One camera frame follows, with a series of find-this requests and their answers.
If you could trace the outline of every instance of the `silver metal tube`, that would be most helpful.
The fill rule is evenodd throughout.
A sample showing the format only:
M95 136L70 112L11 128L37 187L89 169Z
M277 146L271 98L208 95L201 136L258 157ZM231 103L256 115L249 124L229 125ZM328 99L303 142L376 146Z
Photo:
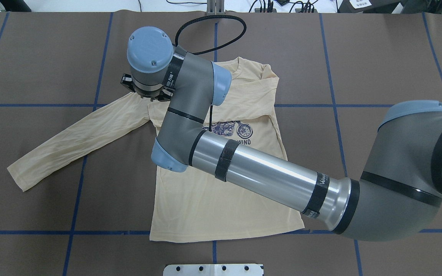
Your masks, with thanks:
M204 133L195 146L192 166L214 175L219 156L227 142L224 137ZM317 178L315 171L244 145L238 145L226 173L228 182L300 212L306 209ZM330 178L326 197L316 219L333 230L344 214L350 193L349 178Z

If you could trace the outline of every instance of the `blue joint cap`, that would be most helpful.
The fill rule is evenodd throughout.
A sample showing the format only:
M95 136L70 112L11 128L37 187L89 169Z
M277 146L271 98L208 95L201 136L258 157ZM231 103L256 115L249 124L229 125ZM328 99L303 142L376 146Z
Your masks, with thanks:
M155 138L155 145L153 146L151 159L156 165L177 173L182 173L187 169L187 165L180 163L161 147L157 138Z
M127 60L132 68L141 73L161 71L172 60L173 52L168 35L152 26L135 30L127 44Z
M422 112L442 112L442 103L431 100L397 103L388 110L379 128L393 119Z
M214 93L213 105L221 105L228 94L231 85L231 73L219 65L213 64L214 72Z

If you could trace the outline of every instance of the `black velcro strap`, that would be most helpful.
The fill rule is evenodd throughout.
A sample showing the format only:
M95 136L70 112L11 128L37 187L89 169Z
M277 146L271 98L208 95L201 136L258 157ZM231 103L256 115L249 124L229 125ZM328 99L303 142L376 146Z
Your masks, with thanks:
M192 121L196 121L196 122L199 122L199 123L201 123L201 124L204 123L204 120L202 120L201 118L198 118L198 117L192 116L192 115L187 114L187 113L185 113L185 112L181 112L180 110L176 110L175 108L170 108L170 107L169 107L169 108L168 108L168 111L169 111L169 112L172 112L172 113L175 113L175 114L177 114L177 115L179 115L179 116L186 117L187 119L191 119Z
M168 70L165 74L165 77L163 78L162 84L164 86L171 89L175 88L175 83L177 82L178 73L182 68L182 64L184 63L186 54L187 54L186 50L184 50L180 46L177 46L175 52L173 53L172 61L170 61L170 64L168 65Z
M193 145L192 145L192 148L191 148L191 152L189 154L189 166L192 166L192 158L193 158L193 153L195 152L195 147L197 147L197 143L199 143L200 138L202 137L202 135L206 131L207 130L203 129L201 132L199 132L199 134L195 138L195 141L193 142Z
M398 182L393 179L389 179L367 171L363 171L361 179L384 187L385 189L388 189L390 191L398 192L399 194L403 194L404 196L410 197L411 199L415 199L436 207L441 206L441 197L417 189L416 187L409 186L402 182Z
M434 187L442 194L442 132L434 146L431 158L431 177Z
M216 171L214 172L214 177L219 180L226 182L226 174L228 173L229 165L231 164L231 159L235 154L235 150L240 142L235 140L228 140L228 143L224 145L223 152L219 156L218 165L216 166Z
M323 201L327 197L329 183L330 177L328 175L317 172L316 184L307 207L302 211L303 215L314 219L320 214Z
M359 202L359 182L351 179L351 195L349 196L349 201L347 202L347 206L344 211L344 215L340 219L337 227L332 230L333 233L340 235L344 233L344 231L349 227L352 218L354 217L354 213L356 212L356 208Z

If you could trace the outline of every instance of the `metal stand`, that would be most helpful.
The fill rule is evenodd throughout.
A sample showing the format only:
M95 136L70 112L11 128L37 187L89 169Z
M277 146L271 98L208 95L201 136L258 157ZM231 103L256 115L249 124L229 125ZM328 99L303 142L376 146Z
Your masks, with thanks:
M224 14L224 0L207 0L207 15Z

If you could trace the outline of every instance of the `beige shirt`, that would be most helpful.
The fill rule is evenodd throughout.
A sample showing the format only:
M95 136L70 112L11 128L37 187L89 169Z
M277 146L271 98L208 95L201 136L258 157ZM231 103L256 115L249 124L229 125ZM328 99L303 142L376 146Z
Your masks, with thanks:
M224 103L214 107L213 132L287 159L274 109L279 78L270 65L240 57L217 64L230 70L232 83ZM129 93L58 133L11 164L8 171L26 191L73 160L149 120L160 131L168 104L151 103ZM189 167L184 173L157 169L153 241L241 239L303 227L298 211L195 168Z

